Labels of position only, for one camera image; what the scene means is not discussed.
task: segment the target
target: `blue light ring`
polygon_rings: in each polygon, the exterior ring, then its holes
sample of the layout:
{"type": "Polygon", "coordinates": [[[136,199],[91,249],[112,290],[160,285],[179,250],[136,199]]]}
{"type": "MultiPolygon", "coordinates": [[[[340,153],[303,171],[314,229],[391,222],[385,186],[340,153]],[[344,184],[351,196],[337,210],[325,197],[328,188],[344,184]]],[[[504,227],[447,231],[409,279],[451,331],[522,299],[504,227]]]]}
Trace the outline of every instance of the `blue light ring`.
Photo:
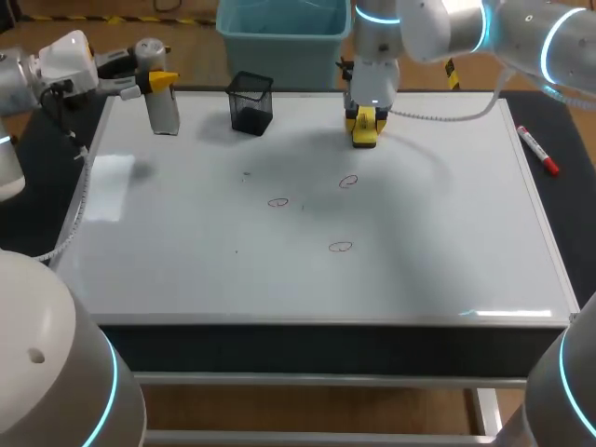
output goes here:
{"type": "Polygon", "coordinates": [[[370,16],[370,15],[362,12],[358,7],[356,7],[356,12],[363,19],[371,21],[373,23],[380,23],[382,25],[398,25],[401,23],[400,19],[382,19],[382,18],[370,16]]]}
{"type": "Polygon", "coordinates": [[[112,411],[112,407],[114,405],[114,399],[115,399],[115,392],[116,392],[116,389],[118,386],[118,363],[117,363],[117,360],[115,357],[114,347],[108,340],[108,337],[106,337],[105,334],[103,334],[103,336],[105,337],[105,341],[107,342],[108,346],[110,347],[110,352],[112,354],[112,371],[113,371],[112,389],[110,391],[110,398],[108,399],[108,402],[105,405],[105,409],[103,410],[102,417],[100,418],[100,422],[98,422],[98,424],[95,426],[95,428],[93,429],[93,431],[91,432],[91,434],[89,435],[89,437],[85,441],[85,443],[82,445],[82,447],[89,447],[91,445],[91,443],[93,441],[95,441],[95,439],[98,437],[98,435],[100,434],[100,431],[102,431],[102,428],[105,425],[105,421],[107,420],[108,415],[112,411]]]}
{"type": "Polygon", "coordinates": [[[577,417],[582,422],[582,424],[584,424],[584,426],[588,429],[588,431],[591,433],[591,435],[594,438],[596,438],[596,428],[594,428],[594,426],[588,420],[586,415],[584,415],[584,412],[582,412],[581,409],[579,408],[579,405],[576,402],[576,398],[574,398],[574,395],[571,392],[571,387],[569,387],[569,383],[567,382],[567,375],[565,373],[565,364],[563,361],[563,350],[565,347],[565,337],[567,336],[567,331],[565,331],[565,333],[562,336],[561,348],[559,350],[559,371],[561,372],[562,387],[565,390],[565,394],[567,395],[567,398],[569,399],[571,406],[573,407],[574,411],[576,412],[577,417]]]}
{"type": "Polygon", "coordinates": [[[482,14],[482,33],[481,33],[481,38],[478,41],[478,44],[476,45],[476,47],[474,49],[472,49],[472,53],[475,53],[478,48],[481,47],[481,45],[484,43],[484,38],[486,37],[486,31],[488,29],[488,20],[486,17],[486,8],[484,6],[484,3],[481,2],[481,14],[482,14]]]}
{"type": "Polygon", "coordinates": [[[544,44],[542,46],[542,53],[540,54],[540,69],[542,70],[542,75],[544,76],[544,78],[547,81],[550,82],[550,84],[556,84],[556,82],[550,76],[550,73],[549,73],[549,50],[550,50],[550,45],[552,44],[552,39],[554,38],[557,31],[559,31],[559,29],[562,27],[562,25],[570,17],[574,16],[578,12],[585,11],[585,10],[586,9],[584,7],[576,7],[575,9],[571,9],[571,10],[567,11],[565,14],[562,15],[562,17],[560,19],[558,19],[555,22],[554,25],[552,25],[552,28],[550,28],[550,31],[547,34],[547,38],[544,40],[544,44]]]}

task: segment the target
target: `yellow object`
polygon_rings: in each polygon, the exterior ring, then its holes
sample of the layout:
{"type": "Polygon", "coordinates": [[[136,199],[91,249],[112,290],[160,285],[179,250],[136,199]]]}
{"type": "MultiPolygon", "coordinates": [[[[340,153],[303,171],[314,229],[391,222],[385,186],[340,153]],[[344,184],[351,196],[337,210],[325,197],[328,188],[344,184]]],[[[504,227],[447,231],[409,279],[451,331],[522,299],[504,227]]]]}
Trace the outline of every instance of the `yellow object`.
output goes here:
{"type": "Polygon", "coordinates": [[[347,130],[349,133],[352,133],[352,130],[354,130],[354,126],[356,126],[356,119],[354,119],[354,118],[346,118],[345,119],[345,130],[347,130]]]}
{"type": "Polygon", "coordinates": [[[149,86],[154,93],[168,88],[180,77],[179,74],[173,72],[150,72],[149,86]]]}
{"type": "Polygon", "coordinates": [[[105,19],[107,20],[108,25],[117,25],[118,23],[122,23],[124,19],[118,16],[106,16],[105,19]]]}
{"type": "Polygon", "coordinates": [[[376,121],[376,133],[380,134],[383,129],[385,128],[385,125],[387,124],[387,120],[386,119],[377,119],[376,121]]]}
{"type": "Polygon", "coordinates": [[[352,130],[352,144],[354,147],[371,148],[376,146],[377,136],[376,109],[360,106],[356,126],[352,130]]]}

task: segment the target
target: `teal plastic bin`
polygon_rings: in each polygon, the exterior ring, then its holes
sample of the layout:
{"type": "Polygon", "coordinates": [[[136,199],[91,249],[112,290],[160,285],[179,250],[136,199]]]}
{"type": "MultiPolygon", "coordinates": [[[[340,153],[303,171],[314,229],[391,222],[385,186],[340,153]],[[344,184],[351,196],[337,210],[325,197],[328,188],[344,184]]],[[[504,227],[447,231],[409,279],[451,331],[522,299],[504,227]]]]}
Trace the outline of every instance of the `teal plastic bin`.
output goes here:
{"type": "Polygon", "coordinates": [[[220,0],[217,31],[230,75],[272,77],[273,89],[335,87],[350,0],[220,0]]]}

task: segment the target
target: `white table surface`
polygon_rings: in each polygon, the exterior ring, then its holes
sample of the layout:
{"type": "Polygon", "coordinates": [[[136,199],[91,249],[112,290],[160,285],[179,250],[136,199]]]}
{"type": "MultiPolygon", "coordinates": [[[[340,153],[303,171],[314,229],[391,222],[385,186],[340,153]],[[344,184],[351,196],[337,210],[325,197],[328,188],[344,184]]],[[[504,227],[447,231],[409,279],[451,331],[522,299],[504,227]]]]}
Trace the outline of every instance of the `white table surface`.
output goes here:
{"type": "Polygon", "coordinates": [[[178,103],[178,137],[151,133],[143,101],[104,110],[80,233],[52,265],[98,323],[565,326],[577,311],[505,101],[458,124],[391,115],[372,150],[351,147],[339,93],[274,94],[262,138],[231,130],[223,93],[178,103]]]}

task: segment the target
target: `wooden floor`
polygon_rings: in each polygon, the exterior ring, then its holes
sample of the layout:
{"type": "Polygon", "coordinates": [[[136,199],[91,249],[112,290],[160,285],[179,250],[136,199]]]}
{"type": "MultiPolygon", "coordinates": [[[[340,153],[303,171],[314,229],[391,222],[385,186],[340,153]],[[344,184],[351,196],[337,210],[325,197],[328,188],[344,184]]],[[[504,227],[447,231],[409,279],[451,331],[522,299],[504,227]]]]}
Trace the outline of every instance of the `wooden floor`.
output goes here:
{"type": "MultiPolygon", "coordinates": [[[[170,0],[159,0],[166,7],[170,0]]],[[[565,3],[585,6],[588,0],[565,3]]],[[[20,0],[26,14],[40,15],[154,15],[151,0],[20,0]]],[[[217,0],[183,0],[179,17],[214,18],[217,0]]],[[[154,36],[172,46],[171,69],[180,83],[226,86],[225,48],[211,29],[152,23],[107,25],[94,22],[22,23],[0,35],[0,47],[21,45],[36,52],[73,29],[83,30],[96,51],[127,47],[154,36]]],[[[352,55],[351,42],[344,54],[352,55]]],[[[489,56],[457,58],[455,66],[464,89],[492,89],[500,67],[489,56]]],[[[446,89],[441,64],[419,65],[400,60],[402,88],[446,89]]],[[[531,88],[520,76],[508,88],[531,88]]],[[[572,111],[577,128],[596,162],[594,115],[572,111]]],[[[28,117],[10,118],[10,131],[20,134],[28,117]]],[[[467,434],[473,432],[463,390],[366,388],[296,388],[238,386],[148,386],[143,389],[150,428],[266,431],[331,431],[378,433],[467,434]]],[[[504,417],[517,408],[522,391],[504,390],[499,403],[504,417]]]]}

